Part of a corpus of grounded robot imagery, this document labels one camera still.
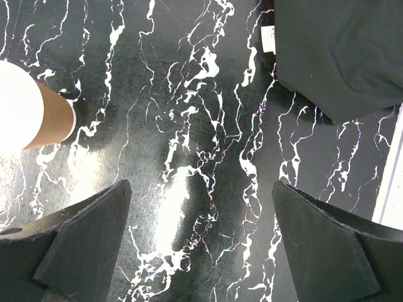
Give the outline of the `single brown paper cup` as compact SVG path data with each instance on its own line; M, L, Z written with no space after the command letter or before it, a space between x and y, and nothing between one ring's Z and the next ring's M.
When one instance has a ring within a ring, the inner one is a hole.
M76 120L64 97L21 67L1 61L1 155L63 142Z

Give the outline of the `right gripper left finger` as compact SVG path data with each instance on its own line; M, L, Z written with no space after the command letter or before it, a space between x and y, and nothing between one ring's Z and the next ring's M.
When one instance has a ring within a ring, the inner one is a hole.
M106 301L128 218L126 179L23 226L1 232L1 301Z

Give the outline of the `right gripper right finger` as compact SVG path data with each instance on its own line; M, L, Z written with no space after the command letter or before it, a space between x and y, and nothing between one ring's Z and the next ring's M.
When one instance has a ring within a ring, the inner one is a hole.
M402 301L402 230L281 181L272 197L299 301Z

